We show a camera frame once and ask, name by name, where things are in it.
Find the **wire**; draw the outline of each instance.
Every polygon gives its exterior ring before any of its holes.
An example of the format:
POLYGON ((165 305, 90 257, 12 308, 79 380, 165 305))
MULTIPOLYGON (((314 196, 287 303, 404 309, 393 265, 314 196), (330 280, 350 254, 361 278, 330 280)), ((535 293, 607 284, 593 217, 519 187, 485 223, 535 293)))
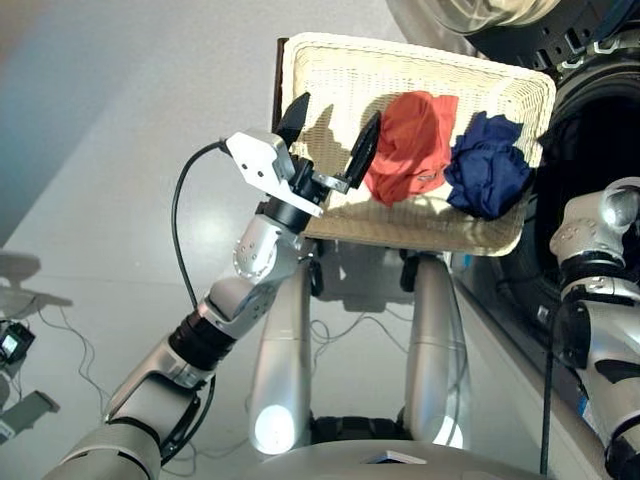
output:
POLYGON ((313 354, 313 369, 311 371, 312 376, 315 375, 316 370, 318 368, 318 359, 327 351, 329 346, 337 342, 341 338, 344 338, 349 333, 351 333, 351 331, 353 331, 354 328, 356 328, 365 320, 370 320, 374 322, 376 325, 378 325, 378 327, 382 329, 385 335, 387 335, 389 340, 391 340, 396 347, 398 347, 405 354, 409 353, 408 350, 391 334, 391 332, 389 332, 387 327, 385 327, 380 320, 369 315, 367 312, 361 313, 358 316, 358 318, 356 318, 356 320, 346 330, 334 336, 331 335, 331 331, 329 330, 329 327, 327 326, 326 323, 324 323, 322 320, 313 320, 310 324, 311 337, 316 343, 319 343, 320 346, 316 349, 316 351, 313 354), (319 333, 316 329, 316 325, 321 325, 322 328, 324 329, 324 333, 319 333))
POLYGON ((184 259, 182 258, 182 249, 180 248, 180 239, 178 238, 178 201, 180 200, 180 192, 182 191, 182 184, 184 183, 185 178, 187 178, 187 173, 189 173, 189 169, 193 166, 193 164, 203 155, 211 152, 212 150, 224 149, 225 143, 224 140, 219 140, 217 142, 211 143, 205 147, 202 147, 196 153, 194 153, 187 163, 182 167, 182 171, 180 172, 180 176, 178 177, 178 182, 176 183, 176 188, 173 192, 173 201, 171 202, 171 238, 173 239, 173 248, 176 252, 176 258, 178 260, 178 268, 180 269, 180 274, 182 275, 182 280, 184 281, 184 286, 187 288, 187 293, 189 294, 189 300, 191 300, 191 305, 193 308, 196 308, 198 305, 198 301, 196 300, 196 295, 193 291, 193 286, 191 285, 191 280, 189 279, 189 275, 187 274, 187 269, 184 265, 184 259))
POLYGON ((83 348, 83 354, 82 354, 82 360, 80 361, 80 365, 78 365, 78 375, 80 375, 80 377, 86 381, 89 385, 91 385, 96 392, 98 393, 98 397, 99 397, 99 402, 100 402, 100 415, 102 415, 104 413, 104 409, 105 409, 105 397, 108 400, 110 395, 109 393, 102 388, 100 385, 98 385, 93 378, 91 378, 91 365, 93 364, 95 358, 96 358, 96 350, 95 347, 93 346, 93 344, 84 336, 82 335, 78 330, 76 330, 74 327, 71 326, 71 324, 69 323, 69 320, 67 319, 66 314, 64 313, 64 310, 62 309, 62 307, 60 307, 60 314, 62 315, 62 319, 64 322, 64 326, 63 325, 56 325, 53 324, 51 322, 49 322, 46 318, 44 318, 44 316, 42 315, 42 311, 40 309, 40 307, 38 307, 37 310, 37 314, 40 317, 40 320, 42 320, 42 323, 44 323, 45 325, 47 325, 50 328, 56 329, 56 330, 62 330, 62 331, 66 331, 69 333, 74 334, 76 337, 78 337, 78 339, 80 339, 80 341, 82 342, 82 348, 83 348))
MULTIPOLYGON (((191 301, 192 307, 195 309, 198 306, 198 301, 196 299, 195 292, 193 291, 193 285, 191 284, 191 279, 189 278, 189 274, 187 273, 187 267, 184 264, 184 258, 182 257, 182 249, 180 248, 180 238, 178 237, 178 202, 180 200, 180 192, 182 191, 182 185, 184 184, 185 179, 187 178, 187 174, 189 173, 189 169, 193 166, 193 164, 205 154, 213 151, 213 150, 222 150, 226 151, 226 146, 224 140, 218 140, 217 142, 213 142, 209 145, 202 147, 196 153, 194 153, 189 160, 184 164, 182 170, 180 171, 180 175, 178 176, 178 181, 176 183, 176 188, 173 192, 173 200, 171 202, 171 238, 173 240, 173 248, 176 252, 176 260, 178 261, 178 268, 180 269, 180 274, 182 275, 182 280, 184 281, 184 286, 187 289, 187 294, 189 295, 189 300, 191 301)), ((169 462, 176 454, 184 448, 184 446, 189 443, 191 438, 196 434, 202 422, 204 422, 205 417, 207 416, 207 412, 211 407, 211 403, 213 402, 213 395, 216 389, 216 377, 214 376, 211 379, 211 383, 209 384, 209 394, 207 395, 207 400, 202 407, 202 413, 196 423, 193 425, 193 428, 187 433, 183 439, 180 441, 178 445, 169 453, 166 457, 162 459, 161 464, 165 465, 169 462)))
POLYGON ((29 300, 29 303, 27 303, 24 307, 22 307, 16 313, 13 313, 11 315, 7 315, 6 317, 0 318, 0 323, 15 321, 15 317, 18 317, 18 316, 22 315, 24 312, 28 311, 29 308, 35 303, 37 298, 38 298, 38 296, 34 295, 33 298, 31 300, 29 300))
POLYGON ((402 322, 413 322, 413 318, 403 317, 402 315, 400 315, 399 313, 394 312, 393 310, 391 310, 388 307, 385 308, 384 311, 387 312, 388 314, 392 315, 393 317, 396 317, 398 320, 400 320, 402 322))
POLYGON ((547 476, 549 468, 549 441, 551 436, 551 391, 553 389, 553 328, 555 315, 549 324, 549 340, 546 345, 544 393, 542 402, 542 436, 540 439, 540 475, 547 476))
POLYGON ((188 444, 193 438, 193 436, 196 434, 196 432, 200 428, 200 425, 202 425, 202 422, 204 422, 204 419, 207 416, 207 412, 209 411, 209 408, 211 407, 211 403, 213 402, 213 394, 215 393, 215 391, 216 391, 216 377, 214 376, 211 379, 211 382, 209 383, 209 394, 207 395, 207 400, 205 401, 204 406, 202 407, 202 413, 198 417, 198 420, 196 420, 196 423, 193 425, 193 428, 189 430, 189 433, 187 433, 182 438, 180 443, 178 443, 178 445, 175 446, 175 448, 171 451, 171 453, 169 453, 166 457, 162 458, 162 462, 160 463, 162 466, 166 465, 167 462, 171 461, 171 459, 175 457, 177 453, 180 450, 182 450, 184 446, 188 444))

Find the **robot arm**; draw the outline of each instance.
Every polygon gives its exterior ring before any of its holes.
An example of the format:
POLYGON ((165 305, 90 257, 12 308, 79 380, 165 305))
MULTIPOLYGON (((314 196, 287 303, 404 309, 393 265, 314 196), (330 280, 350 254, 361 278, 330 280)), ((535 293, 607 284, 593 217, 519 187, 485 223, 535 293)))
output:
POLYGON ((156 479, 199 410, 197 392, 218 363, 271 308, 303 255, 299 234, 330 191, 357 188, 376 150, 380 115, 361 132, 344 175, 314 172, 288 149, 304 124, 309 95, 289 107, 277 134, 249 130, 225 142, 247 183, 270 195, 233 250, 234 274, 211 290, 131 372, 113 395, 104 425, 89 433, 45 478, 156 479))
POLYGON ((589 395, 606 467, 640 471, 640 288, 625 272, 622 236, 640 214, 640 178, 571 200, 550 242, 562 275, 557 356, 589 395))

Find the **washing machine door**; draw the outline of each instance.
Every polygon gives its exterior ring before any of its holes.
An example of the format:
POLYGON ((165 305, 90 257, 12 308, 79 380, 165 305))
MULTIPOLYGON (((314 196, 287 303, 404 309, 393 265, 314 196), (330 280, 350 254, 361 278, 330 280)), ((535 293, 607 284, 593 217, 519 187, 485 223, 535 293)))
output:
POLYGON ((637 0, 429 3, 440 23, 452 30, 466 28, 467 40, 491 60, 535 70, 551 69, 581 55, 588 45, 617 32, 638 10, 637 0), (490 8, 493 3, 503 7, 490 8))

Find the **silver robot arm segment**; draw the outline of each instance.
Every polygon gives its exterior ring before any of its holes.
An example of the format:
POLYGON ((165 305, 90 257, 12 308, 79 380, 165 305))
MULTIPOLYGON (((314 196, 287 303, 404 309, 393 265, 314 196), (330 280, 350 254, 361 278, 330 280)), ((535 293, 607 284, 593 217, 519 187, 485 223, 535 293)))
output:
POLYGON ((622 236, 640 214, 640 178, 571 200, 551 239, 562 276, 558 357, 576 369, 616 479, 640 471, 640 288, 624 270, 622 236))

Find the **laundry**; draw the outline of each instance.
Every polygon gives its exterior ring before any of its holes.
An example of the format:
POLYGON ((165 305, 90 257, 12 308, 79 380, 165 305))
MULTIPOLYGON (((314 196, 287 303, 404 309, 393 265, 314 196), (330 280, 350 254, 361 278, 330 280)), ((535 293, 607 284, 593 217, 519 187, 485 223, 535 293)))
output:
POLYGON ((387 206, 444 183, 458 97, 408 92, 382 115, 378 147, 365 183, 387 206))
POLYGON ((467 133, 458 136, 451 165, 444 172, 453 190, 447 201, 486 220, 502 216, 522 196, 532 170, 522 151, 513 146, 522 124, 504 115, 478 113, 467 133))

